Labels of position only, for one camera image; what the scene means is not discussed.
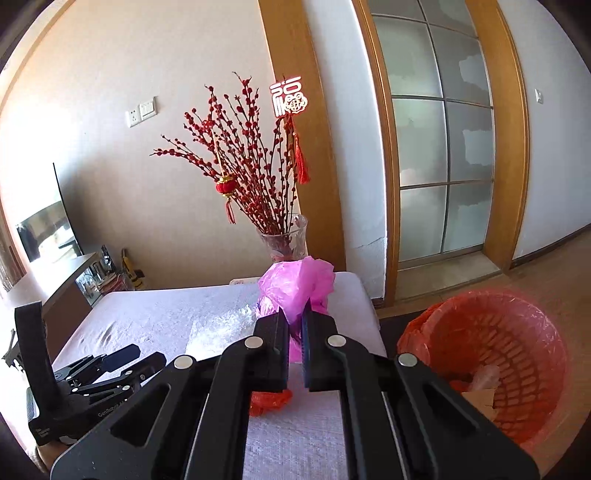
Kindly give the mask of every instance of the cardboard piece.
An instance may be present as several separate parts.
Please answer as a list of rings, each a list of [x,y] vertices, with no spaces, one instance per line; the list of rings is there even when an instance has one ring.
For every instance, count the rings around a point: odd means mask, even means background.
[[[474,390],[463,392],[462,396],[470,402],[480,413],[490,421],[494,421],[497,411],[492,408],[495,399],[495,389],[486,388],[484,390]]]

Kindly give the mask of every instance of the wall socket panel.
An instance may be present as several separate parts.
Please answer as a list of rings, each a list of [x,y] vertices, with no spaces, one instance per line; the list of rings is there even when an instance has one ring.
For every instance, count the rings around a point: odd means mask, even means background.
[[[134,127],[137,124],[156,115],[156,100],[152,97],[144,103],[140,103],[133,110],[126,112],[127,126]]]
[[[135,107],[133,110],[130,110],[126,114],[127,114],[127,126],[128,127],[131,128],[134,125],[137,125],[138,123],[141,122],[141,120],[139,118],[139,108],[138,107]]]

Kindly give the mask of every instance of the red tassel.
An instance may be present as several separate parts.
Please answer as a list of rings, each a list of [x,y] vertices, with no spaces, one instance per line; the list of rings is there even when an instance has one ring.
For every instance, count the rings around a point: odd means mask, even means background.
[[[295,150],[295,166],[297,167],[297,181],[300,184],[308,183],[310,176],[308,175],[308,167],[306,165],[306,159],[300,148],[300,137],[298,134],[294,134],[294,150]]]
[[[228,216],[228,221],[236,225],[236,218],[234,217],[234,212],[232,211],[232,199],[228,197],[228,201],[226,202],[226,215]]]

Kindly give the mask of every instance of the plastic trash bin liner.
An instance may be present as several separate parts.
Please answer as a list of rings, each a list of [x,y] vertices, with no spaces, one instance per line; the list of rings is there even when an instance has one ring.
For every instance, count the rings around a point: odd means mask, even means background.
[[[499,366],[495,424],[529,451],[547,435],[544,425],[564,388],[567,353],[554,325],[529,302],[510,292],[463,293],[410,322],[398,342],[403,352],[448,381],[470,382],[482,365]]]

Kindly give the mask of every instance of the baseboard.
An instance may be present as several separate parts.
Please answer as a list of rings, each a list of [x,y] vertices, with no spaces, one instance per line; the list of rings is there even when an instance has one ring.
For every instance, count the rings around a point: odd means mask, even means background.
[[[539,250],[536,250],[535,252],[532,252],[530,254],[524,255],[523,257],[519,257],[519,258],[514,259],[513,262],[511,262],[511,268],[519,267],[520,265],[523,265],[527,262],[535,260],[536,258],[542,257],[543,255],[551,252],[552,250],[554,250],[558,247],[561,247],[569,240],[572,240],[574,237],[580,235],[585,230],[588,230],[590,227],[591,227],[591,223],[588,225],[585,225],[583,228],[579,228],[576,232],[573,232],[570,235],[567,235],[564,238],[561,238],[560,240],[554,242],[553,244],[546,245],[545,247],[542,247]]]

